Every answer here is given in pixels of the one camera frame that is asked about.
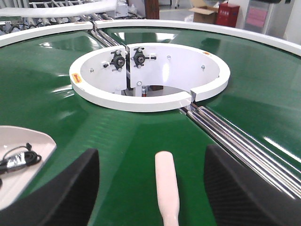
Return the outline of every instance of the green conveyor belt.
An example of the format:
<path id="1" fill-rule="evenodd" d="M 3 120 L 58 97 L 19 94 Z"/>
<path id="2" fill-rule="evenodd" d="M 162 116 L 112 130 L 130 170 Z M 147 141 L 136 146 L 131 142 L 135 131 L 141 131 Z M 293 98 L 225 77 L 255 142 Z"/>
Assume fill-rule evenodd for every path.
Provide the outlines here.
<path id="1" fill-rule="evenodd" d="M 198 105 L 206 105 L 301 169 L 301 57 L 255 41 L 202 31 L 130 27 L 110 28 L 107 33 L 122 37 L 125 44 L 182 44 L 220 57 L 231 70 L 229 84 L 221 94 Z"/>
<path id="2" fill-rule="evenodd" d="M 126 44 L 170 42 L 201 48 L 231 69 L 228 87 L 200 102 L 296 168 L 301 164 L 300 58 L 249 40 L 166 28 L 114 28 Z M 129 113 L 96 106 L 70 87 L 69 67 L 99 49 L 87 32 L 35 38 L 0 48 L 0 124 L 49 134 L 57 149 L 23 196 L 61 172 L 84 150 L 100 151 L 101 184 L 90 226 L 161 226 L 154 155 L 174 154 L 180 225 L 214 226 L 203 183 L 205 148 L 214 141 L 178 110 Z M 271 145 L 267 138 L 287 150 Z"/>

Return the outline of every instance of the orange label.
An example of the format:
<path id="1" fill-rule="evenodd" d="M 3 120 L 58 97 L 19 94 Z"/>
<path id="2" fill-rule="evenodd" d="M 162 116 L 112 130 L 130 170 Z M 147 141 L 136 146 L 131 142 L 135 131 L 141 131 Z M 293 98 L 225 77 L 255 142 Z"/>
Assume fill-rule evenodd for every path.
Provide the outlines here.
<path id="1" fill-rule="evenodd" d="M 75 83 L 81 83 L 81 77 L 79 76 L 79 74 L 74 73 L 72 74 L 72 77 Z"/>

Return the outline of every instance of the white plastic cover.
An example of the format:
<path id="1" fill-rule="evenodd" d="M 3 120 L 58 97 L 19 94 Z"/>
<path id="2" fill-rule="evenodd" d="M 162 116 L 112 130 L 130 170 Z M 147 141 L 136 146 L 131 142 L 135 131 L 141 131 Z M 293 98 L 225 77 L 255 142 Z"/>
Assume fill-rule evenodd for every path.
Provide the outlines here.
<path id="1" fill-rule="evenodd" d="M 0 16 L 22 16 L 31 18 L 52 18 L 80 16 L 91 13 L 102 13 L 116 9 L 117 0 L 102 0 L 75 6 L 55 8 L 2 8 Z"/>

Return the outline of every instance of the white pipe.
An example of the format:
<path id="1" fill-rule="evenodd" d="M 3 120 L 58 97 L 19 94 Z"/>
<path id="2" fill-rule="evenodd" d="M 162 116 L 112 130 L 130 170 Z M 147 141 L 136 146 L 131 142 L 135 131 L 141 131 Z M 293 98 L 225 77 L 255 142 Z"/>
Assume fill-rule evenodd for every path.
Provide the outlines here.
<path id="1" fill-rule="evenodd" d="M 87 15 L 91 13 L 114 11 L 117 0 L 102 0 L 82 5 L 59 7 L 59 8 L 3 8 L 0 16 L 22 16 L 31 18 L 56 18 Z"/>
<path id="2" fill-rule="evenodd" d="M 162 151 L 155 155 L 158 206 L 164 226 L 179 226 L 180 198 L 173 155 Z"/>

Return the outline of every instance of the bolt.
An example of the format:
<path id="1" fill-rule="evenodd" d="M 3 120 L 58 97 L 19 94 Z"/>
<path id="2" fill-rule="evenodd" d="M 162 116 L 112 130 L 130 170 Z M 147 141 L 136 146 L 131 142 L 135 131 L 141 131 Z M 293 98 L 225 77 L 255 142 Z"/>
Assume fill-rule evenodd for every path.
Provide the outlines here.
<path id="1" fill-rule="evenodd" d="M 119 59 L 119 60 L 117 61 L 117 64 L 118 64 L 119 66 L 123 66 L 123 65 L 124 65 L 124 60 L 123 60 L 123 59 Z"/>
<path id="2" fill-rule="evenodd" d="M 139 63 L 143 63 L 143 62 L 144 62 L 143 56 L 137 57 L 137 61 L 138 61 Z"/>

